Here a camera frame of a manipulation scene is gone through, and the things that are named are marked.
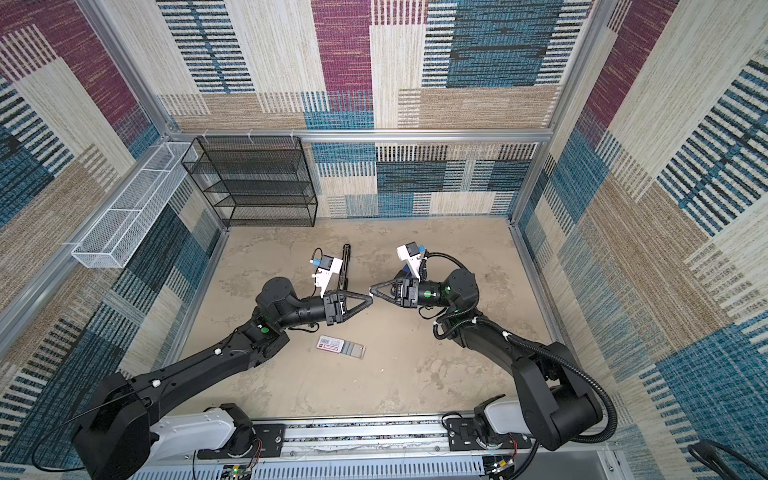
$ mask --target white wire basket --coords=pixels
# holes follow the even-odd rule
[[[181,158],[185,152],[197,158],[193,150],[186,142],[161,145],[93,224],[72,256],[86,268],[125,268],[187,174]]]

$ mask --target white sticker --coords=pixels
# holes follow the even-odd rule
[[[321,335],[320,340],[317,341],[317,348],[328,352],[341,353],[343,346],[344,340],[335,339],[332,336]]]

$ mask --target black mesh shelf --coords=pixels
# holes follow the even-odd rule
[[[317,197],[301,140],[198,137],[183,162],[229,226],[313,227]]]

